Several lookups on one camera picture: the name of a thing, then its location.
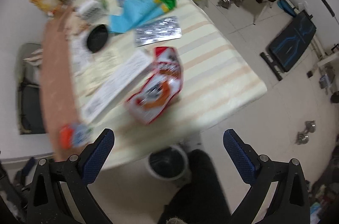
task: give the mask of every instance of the person's leg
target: person's leg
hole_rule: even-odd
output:
[[[178,217],[187,224],[227,223],[231,216],[213,163],[199,149],[188,154],[192,181],[183,186],[165,207],[158,224]]]

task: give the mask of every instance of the floor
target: floor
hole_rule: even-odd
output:
[[[253,25],[253,14],[259,13],[262,7],[255,0],[245,0],[243,7],[232,5],[228,10],[216,7],[217,1],[209,0],[209,7],[204,11],[265,82],[268,90],[257,101],[201,134],[204,149],[213,159],[230,209],[234,211],[249,186],[241,180],[222,145],[221,138],[226,129],[233,128],[258,154],[266,154],[272,160],[297,158],[305,178],[314,182],[325,169],[334,148],[338,110],[329,102],[330,96],[320,89],[320,75],[316,73],[310,79],[306,76],[316,62],[316,55],[310,48],[293,69],[283,75],[281,82],[260,58],[259,53],[291,20],[276,3]],[[309,143],[296,145],[296,134],[304,129],[307,120],[315,120],[317,130],[310,136]],[[264,216],[275,186],[272,184],[255,221]],[[66,184],[63,188],[72,202]],[[152,178],[146,171],[145,160],[102,171],[89,189],[114,224],[156,223],[163,206],[177,191],[173,184]],[[78,212],[74,211],[74,216],[82,222]]]

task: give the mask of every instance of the striped cloth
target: striped cloth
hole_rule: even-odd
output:
[[[115,12],[118,8],[116,0],[108,2],[111,13]],[[144,49],[150,52],[156,46],[178,49],[184,70],[183,89],[178,99],[147,126],[138,123],[123,104],[144,81],[123,100],[109,105],[105,114],[92,123],[93,141],[104,128],[112,129],[115,135],[115,145],[103,168],[140,159],[208,129],[267,91],[264,82],[191,0],[178,0],[177,8],[164,16],[173,15],[179,18],[182,37],[147,45]],[[106,49],[118,52],[121,60],[125,61],[135,49],[141,49],[135,48],[134,38],[133,30],[116,35]],[[81,77],[73,79],[78,108],[90,98],[84,95],[81,81]]]

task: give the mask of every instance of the red and white snack package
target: red and white snack package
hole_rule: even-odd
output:
[[[182,89],[183,77],[177,51],[173,47],[155,47],[154,73],[141,90],[133,94],[126,107],[143,124],[149,124]]]

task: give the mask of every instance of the silver bolt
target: silver bolt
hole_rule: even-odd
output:
[[[46,159],[45,159],[45,158],[43,158],[43,159],[41,159],[41,160],[39,161],[39,165],[40,165],[40,166],[43,166],[45,163],[46,163]]]
[[[296,165],[296,166],[299,165],[298,159],[295,159],[295,158],[292,159],[292,163],[293,163],[293,165]]]
[[[75,162],[75,161],[77,161],[78,158],[79,158],[79,157],[77,156],[77,154],[73,154],[73,155],[71,155],[71,156],[69,157],[69,160],[70,160],[71,162]]]
[[[267,162],[268,159],[269,159],[268,156],[267,156],[267,155],[264,155],[264,154],[263,154],[263,155],[260,155],[259,158],[260,158],[260,160],[263,161],[263,162]]]

